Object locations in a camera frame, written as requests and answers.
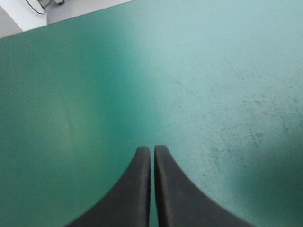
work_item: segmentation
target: green table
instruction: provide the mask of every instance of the green table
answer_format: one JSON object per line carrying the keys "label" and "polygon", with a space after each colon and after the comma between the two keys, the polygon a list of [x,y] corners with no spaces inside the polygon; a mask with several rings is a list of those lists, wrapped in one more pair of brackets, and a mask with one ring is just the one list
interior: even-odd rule
{"label": "green table", "polygon": [[67,224],[166,144],[226,209],[301,227],[302,12],[137,0],[1,39],[0,226]]}

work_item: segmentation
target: black plastic part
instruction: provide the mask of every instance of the black plastic part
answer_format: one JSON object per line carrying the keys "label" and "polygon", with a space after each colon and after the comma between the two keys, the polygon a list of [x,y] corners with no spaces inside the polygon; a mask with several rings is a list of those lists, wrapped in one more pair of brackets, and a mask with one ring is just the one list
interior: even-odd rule
{"label": "black plastic part", "polygon": [[160,227],[252,227],[202,193],[166,146],[155,147],[154,171]]}
{"label": "black plastic part", "polygon": [[67,227],[148,227],[151,202],[151,154],[139,147],[115,186]]}

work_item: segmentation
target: wire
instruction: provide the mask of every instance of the wire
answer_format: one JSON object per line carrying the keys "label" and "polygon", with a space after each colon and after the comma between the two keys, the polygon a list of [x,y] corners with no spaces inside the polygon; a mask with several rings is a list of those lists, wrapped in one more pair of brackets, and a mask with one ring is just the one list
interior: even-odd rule
{"label": "wire", "polygon": [[35,11],[37,14],[43,15],[43,14],[45,14],[45,8],[48,7],[48,6],[52,3],[53,0],[49,0],[49,2],[48,2],[45,6],[43,6],[43,5],[38,1],[38,3],[40,4],[40,6],[43,8],[43,13],[39,12],[38,10],[36,10],[36,9],[28,2],[28,0],[25,0],[25,1],[26,1],[26,2],[28,3],[28,5],[33,9],[33,11]]}

